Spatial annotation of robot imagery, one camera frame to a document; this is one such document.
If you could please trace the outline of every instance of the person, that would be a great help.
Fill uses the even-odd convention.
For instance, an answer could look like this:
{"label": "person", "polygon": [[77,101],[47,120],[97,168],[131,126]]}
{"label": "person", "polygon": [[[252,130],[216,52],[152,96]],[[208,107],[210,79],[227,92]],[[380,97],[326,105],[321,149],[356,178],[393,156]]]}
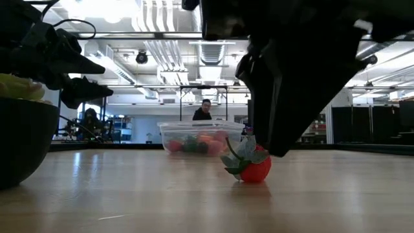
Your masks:
{"label": "person", "polygon": [[[85,116],[81,121],[81,125],[88,129],[91,133],[99,135],[104,125],[99,121],[97,113],[93,108],[89,108],[85,111]],[[93,137],[91,133],[86,132],[83,128],[79,128],[78,135],[82,134],[84,138]]]}
{"label": "person", "polygon": [[193,116],[193,120],[211,120],[212,116],[210,115],[210,108],[212,103],[209,99],[202,101],[201,107],[196,110]]}

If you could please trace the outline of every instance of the plastic bin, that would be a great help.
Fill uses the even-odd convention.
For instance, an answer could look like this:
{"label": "plastic bin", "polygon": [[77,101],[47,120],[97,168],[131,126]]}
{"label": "plastic bin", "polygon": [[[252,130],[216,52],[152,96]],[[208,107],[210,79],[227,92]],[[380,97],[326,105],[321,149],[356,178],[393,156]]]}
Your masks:
{"label": "plastic bin", "polygon": [[244,124],[225,120],[159,122],[162,145],[169,153],[228,155],[226,137],[233,148],[238,147]]}

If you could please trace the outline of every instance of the table surface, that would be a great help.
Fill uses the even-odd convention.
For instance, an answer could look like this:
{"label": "table surface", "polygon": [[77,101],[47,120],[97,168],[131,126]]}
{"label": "table surface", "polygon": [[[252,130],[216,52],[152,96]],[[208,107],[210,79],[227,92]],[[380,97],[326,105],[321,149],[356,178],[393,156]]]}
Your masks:
{"label": "table surface", "polygon": [[0,192],[0,232],[414,232],[414,158],[291,151],[265,183],[215,157],[164,151],[49,153]]}

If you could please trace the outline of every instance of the yellow object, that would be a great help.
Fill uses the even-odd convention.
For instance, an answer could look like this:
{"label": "yellow object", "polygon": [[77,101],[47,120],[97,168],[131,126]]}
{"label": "yellow object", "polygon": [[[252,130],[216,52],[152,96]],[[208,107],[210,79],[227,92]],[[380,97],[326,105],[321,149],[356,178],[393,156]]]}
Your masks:
{"label": "yellow object", "polygon": [[40,83],[29,78],[19,78],[11,74],[0,74],[0,97],[41,100],[45,90]]}

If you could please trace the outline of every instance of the black curtain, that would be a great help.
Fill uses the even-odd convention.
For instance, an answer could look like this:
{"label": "black curtain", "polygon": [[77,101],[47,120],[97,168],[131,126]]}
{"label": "black curtain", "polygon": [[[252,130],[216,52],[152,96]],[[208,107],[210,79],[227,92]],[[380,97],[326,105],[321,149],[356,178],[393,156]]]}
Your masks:
{"label": "black curtain", "polygon": [[398,135],[399,109],[391,106],[375,106],[372,117],[375,143],[388,144],[391,137]]}
{"label": "black curtain", "polygon": [[332,128],[334,143],[352,141],[351,107],[332,108]]}
{"label": "black curtain", "polygon": [[352,141],[371,142],[369,107],[352,108]]}

